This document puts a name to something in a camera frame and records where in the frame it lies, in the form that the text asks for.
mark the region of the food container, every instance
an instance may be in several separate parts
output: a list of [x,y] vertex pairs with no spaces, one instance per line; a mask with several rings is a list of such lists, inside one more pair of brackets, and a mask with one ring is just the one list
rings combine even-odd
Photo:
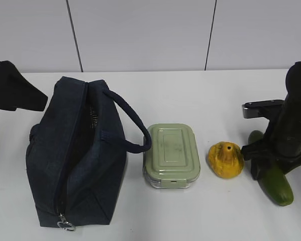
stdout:
[[155,124],[148,131],[152,148],[144,153],[146,181],[156,188],[189,187],[200,173],[192,129],[184,124]]

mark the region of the cucumber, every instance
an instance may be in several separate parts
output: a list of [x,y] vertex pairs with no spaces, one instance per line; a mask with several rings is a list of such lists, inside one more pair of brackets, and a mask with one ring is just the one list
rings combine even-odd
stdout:
[[[249,143],[263,138],[263,133],[253,131],[249,137]],[[277,205],[287,206],[293,202],[293,192],[282,170],[275,161],[272,167],[265,172],[265,175],[258,180],[264,193]]]

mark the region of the zipper pull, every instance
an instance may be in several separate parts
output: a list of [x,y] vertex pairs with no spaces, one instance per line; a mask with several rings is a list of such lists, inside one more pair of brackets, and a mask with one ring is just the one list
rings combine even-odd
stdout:
[[75,226],[65,219],[64,214],[60,213],[59,218],[61,219],[61,221],[57,222],[59,228],[65,231],[75,231]]

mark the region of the tabletop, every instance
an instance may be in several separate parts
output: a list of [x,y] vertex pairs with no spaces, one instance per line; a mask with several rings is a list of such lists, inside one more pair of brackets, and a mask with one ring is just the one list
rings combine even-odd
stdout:
[[[25,151],[31,127],[43,112],[0,110],[0,240],[298,240],[301,241],[301,167],[287,174],[293,204],[279,207],[252,180],[249,163],[236,178],[217,177],[207,165],[211,145],[247,144],[251,131],[264,131],[263,118],[244,119],[245,102],[284,99],[287,70],[27,73],[48,95],[62,76],[104,79],[138,113],[145,126],[189,125],[196,138],[201,172],[187,189],[155,189],[142,175],[143,155],[128,154],[127,170],[110,225],[75,232],[40,227],[27,180]],[[142,133],[119,110],[126,138]]]

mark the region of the bag handle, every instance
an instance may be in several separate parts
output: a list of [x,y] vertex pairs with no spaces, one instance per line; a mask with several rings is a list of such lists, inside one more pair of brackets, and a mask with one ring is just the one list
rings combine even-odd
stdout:
[[138,144],[133,144],[127,140],[124,140],[117,135],[102,131],[101,139],[107,141],[109,143],[120,145],[124,147],[127,152],[130,153],[141,153],[149,150],[151,148],[151,137],[148,130],[145,128],[144,124],[142,123],[141,119],[137,115],[137,113],[130,107],[130,105],[117,93],[109,90],[103,89],[103,93],[111,98],[118,106],[130,117],[130,119],[137,125],[137,127],[142,131],[145,136],[145,142],[143,146]]

